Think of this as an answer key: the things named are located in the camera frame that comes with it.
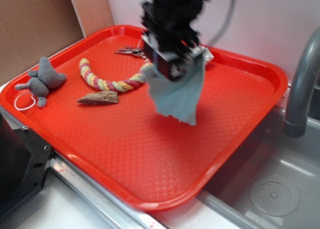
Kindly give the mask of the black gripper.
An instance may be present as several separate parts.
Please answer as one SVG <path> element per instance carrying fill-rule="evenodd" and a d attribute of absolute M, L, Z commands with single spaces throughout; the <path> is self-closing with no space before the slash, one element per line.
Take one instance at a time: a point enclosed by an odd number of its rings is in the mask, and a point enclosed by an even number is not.
<path fill-rule="evenodd" d="M 199 61 L 192 50 L 200 44 L 190 23 L 202 11 L 206 0 L 144 1 L 143 52 L 157 71 L 170 81 L 183 77 Z"/>

